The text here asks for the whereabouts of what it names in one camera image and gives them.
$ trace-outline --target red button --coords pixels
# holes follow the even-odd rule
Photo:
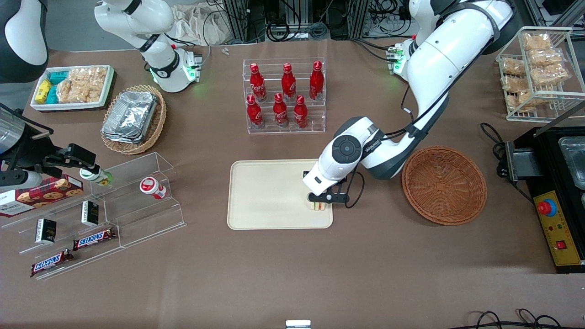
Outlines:
[[[538,205],[536,206],[536,209],[538,209],[538,212],[543,215],[548,215],[552,212],[552,207],[546,201],[539,202]]]

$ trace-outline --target red switch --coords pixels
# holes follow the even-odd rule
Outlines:
[[[557,241],[556,248],[557,249],[567,249],[567,244],[564,241]]]

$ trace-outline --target yellow control panel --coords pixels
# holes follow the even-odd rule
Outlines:
[[[535,197],[534,204],[555,264],[557,266],[580,265],[579,253],[555,191]]]

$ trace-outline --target small black box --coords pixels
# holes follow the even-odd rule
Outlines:
[[[53,244],[57,235],[57,222],[41,218],[37,221],[35,243]]]
[[[83,201],[81,210],[81,223],[87,226],[98,226],[99,223],[99,206],[91,201]]]

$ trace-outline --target small bottle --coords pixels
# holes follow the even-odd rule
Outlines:
[[[302,95],[297,96],[297,104],[294,107],[294,123],[297,124],[298,129],[307,127],[307,112],[305,98]]]
[[[287,104],[283,102],[283,95],[279,92],[274,95],[274,106],[272,110],[274,111],[276,125],[279,128],[288,127]]]
[[[250,72],[252,76],[250,77],[250,85],[252,85],[252,93],[258,100],[258,102],[263,102],[266,100],[266,84],[264,83],[264,77],[260,74],[260,70],[258,69],[258,64],[252,63],[250,64]]]
[[[246,99],[248,103],[248,118],[250,118],[250,123],[252,124],[252,129],[262,129],[264,128],[264,119],[262,118],[262,110],[260,106],[256,103],[256,99],[254,95],[248,95]]]
[[[297,79],[293,75],[293,68],[290,63],[284,63],[283,72],[281,82],[283,85],[284,101],[293,102],[297,95]]]
[[[313,72],[309,78],[309,97],[314,101],[323,100],[323,85],[325,84],[325,77],[321,69],[323,63],[316,60],[313,63]]]
[[[151,195],[156,200],[160,200],[167,195],[167,188],[164,187],[154,177],[147,177],[140,182],[140,191]]]
[[[80,169],[79,176],[81,176],[81,178],[85,180],[88,180],[92,183],[96,183],[101,186],[110,185],[110,183],[112,182],[112,174],[108,173],[105,170],[102,170],[101,168],[98,168],[97,174],[94,174],[87,169]]]

